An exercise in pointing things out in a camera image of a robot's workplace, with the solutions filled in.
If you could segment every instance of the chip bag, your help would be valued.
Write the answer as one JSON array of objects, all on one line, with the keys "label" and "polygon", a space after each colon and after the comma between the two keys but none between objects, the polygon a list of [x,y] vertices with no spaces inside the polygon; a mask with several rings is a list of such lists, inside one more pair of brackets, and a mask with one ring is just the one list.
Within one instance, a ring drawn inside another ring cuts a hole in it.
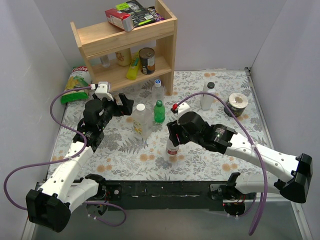
[{"label": "chip bag", "polygon": [[[87,87],[91,84],[91,77],[86,66],[79,66],[72,70],[64,90]],[[61,97],[61,103],[69,103],[79,99],[88,99],[89,89],[71,91]]]}]

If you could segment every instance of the plastic bottle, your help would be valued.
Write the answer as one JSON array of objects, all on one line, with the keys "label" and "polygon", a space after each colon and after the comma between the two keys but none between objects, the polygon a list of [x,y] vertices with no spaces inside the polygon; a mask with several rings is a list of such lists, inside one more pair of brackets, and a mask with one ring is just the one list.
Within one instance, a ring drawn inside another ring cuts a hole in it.
[{"label": "plastic bottle", "polygon": [[101,57],[100,57],[100,61],[101,61],[102,66],[103,66],[104,68],[110,67],[110,61],[109,61],[108,55],[101,56]]},{"label": "plastic bottle", "polygon": [[128,66],[131,63],[131,51],[130,48],[123,49],[115,52],[116,59],[120,66]]},{"label": "plastic bottle", "polygon": [[152,132],[153,126],[151,110],[147,109],[144,104],[140,103],[132,113],[132,118],[134,130],[142,136],[143,139],[147,139]]},{"label": "plastic bottle", "polygon": [[[216,94],[215,84],[213,82],[206,82],[203,86],[203,92]],[[214,102],[214,97],[203,94],[200,99],[202,110],[210,110],[211,104]]]},{"label": "plastic bottle", "polygon": [[161,100],[156,101],[154,106],[154,121],[156,123],[163,123],[166,118],[166,109]]},{"label": "plastic bottle", "polygon": [[152,93],[152,104],[153,106],[156,105],[158,100],[164,102],[165,97],[165,88],[161,85],[161,80],[157,79],[154,81],[154,85],[151,88]]},{"label": "plastic bottle", "polygon": [[139,54],[137,53],[136,55],[134,55],[132,59],[128,72],[126,73],[126,78],[129,80],[136,80],[139,69],[140,69],[140,58],[139,58]]},{"label": "plastic bottle", "polygon": [[166,152],[169,155],[176,155],[178,153],[178,150],[179,150],[179,145],[174,146],[170,138],[168,138],[168,140],[166,141]]}]

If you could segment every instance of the red box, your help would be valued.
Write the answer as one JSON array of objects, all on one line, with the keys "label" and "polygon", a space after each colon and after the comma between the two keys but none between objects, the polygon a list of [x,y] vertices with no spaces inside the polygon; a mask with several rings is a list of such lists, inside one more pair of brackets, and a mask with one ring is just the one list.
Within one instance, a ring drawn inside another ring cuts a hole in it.
[{"label": "red box", "polygon": [[134,23],[132,21],[132,17],[129,13],[125,13],[117,9],[111,8],[105,11],[105,15],[109,23],[117,26],[118,28],[121,28],[122,30],[130,32],[132,29],[135,28]]}]

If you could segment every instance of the floral pattern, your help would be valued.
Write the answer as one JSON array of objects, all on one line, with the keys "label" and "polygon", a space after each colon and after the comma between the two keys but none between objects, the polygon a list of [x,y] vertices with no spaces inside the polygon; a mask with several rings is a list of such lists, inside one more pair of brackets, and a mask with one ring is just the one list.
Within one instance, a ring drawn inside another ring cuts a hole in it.
[{"label": "floral pattern", "polygon": [[[154,79],[126,87],[113,95],[119,101],[118,93],[125,93],[134,100],[135,106],[145,104],[151,109],[151,88]],[[166,107],[163,124],[154,124],[153,132],[147,140],[137,135],[131,116],[113,117],[104,129],[104,139],[95,154],[79,171],[77,179],[88,174],[99,174],[107,180],[186,180],[186,181],[226,181],[232,172],[259,174],[259,167],[244,160],[203,150],[195,143],[181,145],[176,156],[166,154],[169,136],[166,124],[176,117],[170,111],[174,103],[202,91],[205,82],[214,82],[216,94],[224,101],[231,93],[243,93],[248,98],[248,106],[238,119],[248,130],[254,141],[267,145],[254,97],[244,71],[176,71],[172,96],[164,97]],[[76,128],[82,118],[86,100],[71,102],[65,111],[63,123]],[[210,124],[224,124],[242,133],[242,130],[228,117],[217,100],[208,111],[200,106],[200,96],[187,101],[193,111],[199,113]],[[68,152],[74,133],[61,128],[57,137],[52,161],[62,159]],[[50,165],[48,177],[57,168]]]}]

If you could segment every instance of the shelf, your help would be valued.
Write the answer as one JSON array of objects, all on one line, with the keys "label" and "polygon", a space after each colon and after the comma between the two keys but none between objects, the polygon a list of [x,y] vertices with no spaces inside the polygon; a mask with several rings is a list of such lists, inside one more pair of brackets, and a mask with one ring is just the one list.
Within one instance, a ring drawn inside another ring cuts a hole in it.
[{"label": "shelf", "polygon": [[[163,0],[155,0],[154,7],[165,20],[137,27],[130,32],[123,31],[107,21],[79,29],[73,21],[70,23],[76,45],[94,83],[108,81],[111,83],[111,90],[116,91],[159,77],[172,95],[178,20]],[[144,75],[139,71],[136,80],[129,80],[126,78],[129,66],[119,66],[116,59],[110,61],[108,68],[101,64],[92,66],[90,63],[91,59],[151,41],[156,42],[153,74]]]},{"label": "shelf", "polygon": [[76,29],[73,22],[71,26],[73,28],[74,25],[84,54],[88,59],[93,59],[173,35],[175,33],[174,20],[171,18],[151,23],[137,27],[130,32],[123,31],[107,21],[79,29]]},{"label": "shelf", "polygon": [[126,78],[129,66],[120,66],[117,64],[117,59],[110,61],[110,67],[104,68],[101,64],[92,67],[95,76],[95,83],[109,82],[111,83],[111,91],[117,91],[132,84],[146,81],[150,78],[157,77],[163,74],[170,73],[172,70],[163,56],[155,55],[155,71],[153,74],[145,75],[139,70],[135,80]]}]

